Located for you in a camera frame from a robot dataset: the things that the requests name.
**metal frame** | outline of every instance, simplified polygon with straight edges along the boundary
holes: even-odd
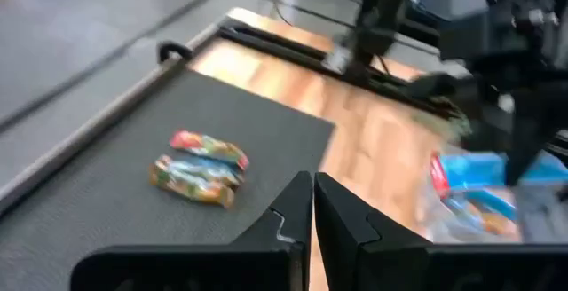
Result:
[[[161,65],[158,69],[88,120],[69,138],[56,145],[12,181],[0,187],[0,216],[34,190],[45,178],[72,159],[98,134],[133,110],[141,100],[152,93],[154,87],[184,70],[187,62],[198,56],[217,39],[229,40],[270,54],[443,118],[456,116],[453,108],[448,104],[406,96],[401,91],[408,84],[405,80],[388,76],[371,67],[365,68],[361,77],[338,74],[321,65],[321,61],[326,57],[324,51],[254,28],[240,20],[225,17],[217,24],[206,28],[186,45],[173,42],[161,43],[157,51],[157,61]]]

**table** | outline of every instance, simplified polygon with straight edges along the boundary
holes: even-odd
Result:
[[[228,15],[323,51],[333,48],[326,37],[247,10],[236,8]],[[411,80],[420,73],[394,60],[385,63],[401,78]],[[379,61],[373,65],[383,70]],[[334,123],[320,170],[387,216],[420,231],[415,220],[418,190],[430,153],[439,148],[441,139],[414,121],[416,110],[228,41],[214,43],[188,66]],[[312,291],[327,290],[315,227],[310,284]]]

